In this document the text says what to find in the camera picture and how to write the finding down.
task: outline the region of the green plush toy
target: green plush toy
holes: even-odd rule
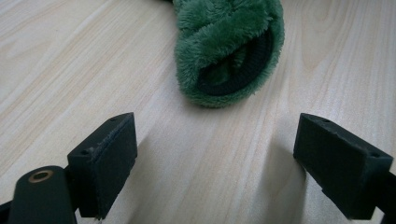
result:
[[[174,0],[180,90],[224,107],[256,91],[276,67],[284,41],[279,0]]]

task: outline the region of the wooden table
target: wooden table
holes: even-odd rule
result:
[[[396,2],[282,4],[275,73],[207,109],[178,90],[171,4],[1,1],[0,203],[23,174],[65,167],[102,122],[134,112],[139,156],[102,223],[349,223],[291,155],[298,118],[331,119],[396,156]]]

